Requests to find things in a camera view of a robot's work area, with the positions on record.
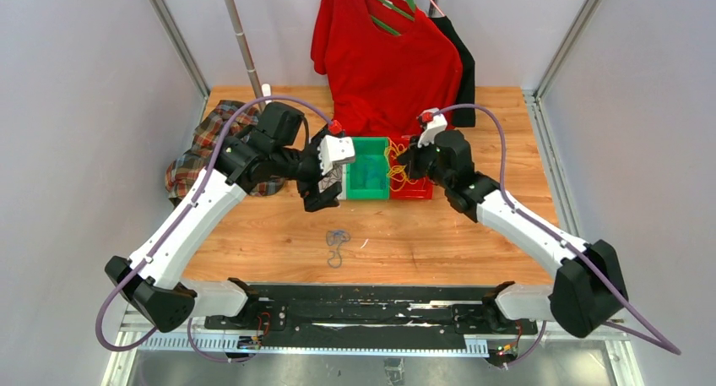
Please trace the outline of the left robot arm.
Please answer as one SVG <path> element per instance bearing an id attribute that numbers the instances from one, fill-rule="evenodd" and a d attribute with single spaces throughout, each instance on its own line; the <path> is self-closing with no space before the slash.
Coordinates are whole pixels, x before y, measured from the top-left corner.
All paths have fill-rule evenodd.
<path id="1" fill-rule="evenodd" d="M 296 182 L 307 212 L 336 207 L 342 187 L 319 184 L 337 166 L 355 159 L 352 138 L 329 120 L 304 148 L 293 144 L 307 125 L 304 113 L 281 96 L 268 103 L 254 125 L 231 134 L 228 122 L 188 194 L 157 232 L 128 258 L 115 256 L 105 272 L 115 295 L 136 308 L 162 333 L 190 318 L 225 316 L 238 329 L 258 321 L 248 285 L 237 279 L 190 281 L 183 273 L 193 255 L 223 218 L 260 183 L 275 178 Z"/>

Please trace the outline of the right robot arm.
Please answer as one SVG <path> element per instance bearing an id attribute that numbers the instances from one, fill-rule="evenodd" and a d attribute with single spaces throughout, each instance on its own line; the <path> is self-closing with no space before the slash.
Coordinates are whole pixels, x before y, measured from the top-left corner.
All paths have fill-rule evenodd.
<path id="1" fill-rule="evenodd" d="M 451 207 L 503 235 L 535 260 L 552 285 L 505 282 L 483 299 L 485 326 L 497 333 L 519 319 L 552 321 L 585 338 L 623 308 L 628 295 L 616 250 L 559 230 L 521 205 L 500 183 L 475 169 L 468 141 L 457 130 L 433 142 L 410 140 L 397 162 L 412 179 L 443 188 Z"/>

